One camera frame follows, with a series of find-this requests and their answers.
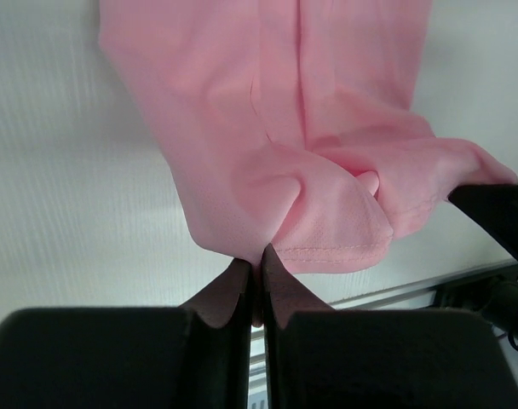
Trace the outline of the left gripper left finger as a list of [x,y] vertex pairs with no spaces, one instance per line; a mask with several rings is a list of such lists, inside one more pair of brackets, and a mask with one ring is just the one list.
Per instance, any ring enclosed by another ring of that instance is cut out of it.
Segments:
[[179,307],[26,308],[0,323],[0,408],[244,408],[254,280]]

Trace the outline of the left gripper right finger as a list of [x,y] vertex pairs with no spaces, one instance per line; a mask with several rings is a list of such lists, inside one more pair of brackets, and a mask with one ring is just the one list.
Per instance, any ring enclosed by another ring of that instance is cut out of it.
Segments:
[[490,326],[457,310],[336,310],[262,255],[272,408],[518,408]]

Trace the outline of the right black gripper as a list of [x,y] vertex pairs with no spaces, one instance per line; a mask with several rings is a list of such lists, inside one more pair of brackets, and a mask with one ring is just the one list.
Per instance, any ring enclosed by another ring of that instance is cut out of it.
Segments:
[[518,183],[457,187],[448,201],[518,262]]

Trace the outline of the pink t shirt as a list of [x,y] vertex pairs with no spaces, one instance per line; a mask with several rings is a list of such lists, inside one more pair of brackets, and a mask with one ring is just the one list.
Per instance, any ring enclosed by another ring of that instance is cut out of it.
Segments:
[[166,158],[193,240],[294,274],[378,267],[464,185],[514,185],[412,110],[429,1],[102,1],[99,44]]

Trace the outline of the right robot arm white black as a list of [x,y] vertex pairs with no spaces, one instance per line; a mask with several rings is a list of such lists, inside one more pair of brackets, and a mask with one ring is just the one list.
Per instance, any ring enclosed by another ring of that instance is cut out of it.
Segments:
[[518,183],[456,188],[448,197],[467,217],[486,231],[514,259],[475,277],[438,287],[434,305],[474,312],[506,333],[518,351]]

